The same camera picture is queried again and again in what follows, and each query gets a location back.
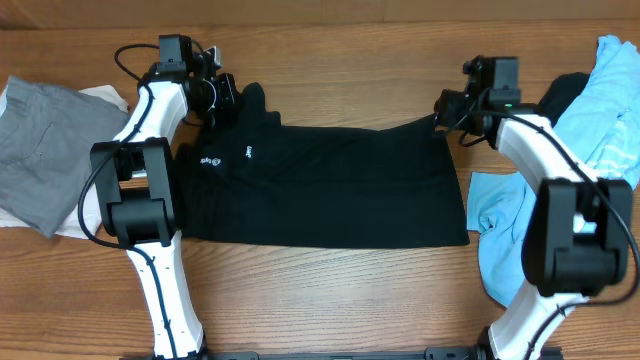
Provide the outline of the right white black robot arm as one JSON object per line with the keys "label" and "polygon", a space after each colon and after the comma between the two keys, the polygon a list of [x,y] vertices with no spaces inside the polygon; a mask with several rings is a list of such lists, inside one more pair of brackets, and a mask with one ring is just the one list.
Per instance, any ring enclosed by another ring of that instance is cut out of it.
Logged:
{"label": "right white black robot arm", "polygon": [[464,63],[462,91],[445,89],[437,124],[487,142],[513,162],[536,193],[522,247],[525,280],[505,313],[469,347],[430,347],[427,359],[560,359],[546,342],[577,308],[598,307],[639,249],[629,229],[632,189],[599,177],[521,100],[515,57],[479,55]]}

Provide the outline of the black t-shirt with white logo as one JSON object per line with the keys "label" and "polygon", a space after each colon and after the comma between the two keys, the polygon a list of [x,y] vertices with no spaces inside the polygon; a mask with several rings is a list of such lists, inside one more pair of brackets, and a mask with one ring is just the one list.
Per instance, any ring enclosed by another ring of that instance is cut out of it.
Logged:
{"label": "black t-shirt with white logo", "polygon": [[187,237],[254,245],[465,246],[452,156],[431,117],[370,130],[285,126],[252,83],[240,113],[176,154]]}

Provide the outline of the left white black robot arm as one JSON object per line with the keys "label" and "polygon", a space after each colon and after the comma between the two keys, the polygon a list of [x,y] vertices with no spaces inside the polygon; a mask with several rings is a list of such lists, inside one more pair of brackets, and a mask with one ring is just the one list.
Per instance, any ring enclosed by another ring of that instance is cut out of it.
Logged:
{"label": "left white black robot arm", "polygon": [[181,255],[182,199],[170,145],[196,114],[211,128],[239,108],[220,51],[180,34],[162,35],[159,59],[137,80],[139,101],[123,130],[90,151],[84,187],[97,192],[109,247],[126,252],[141,283],[150,319],[153,359],[206,359],[204,328],[192,305]]}

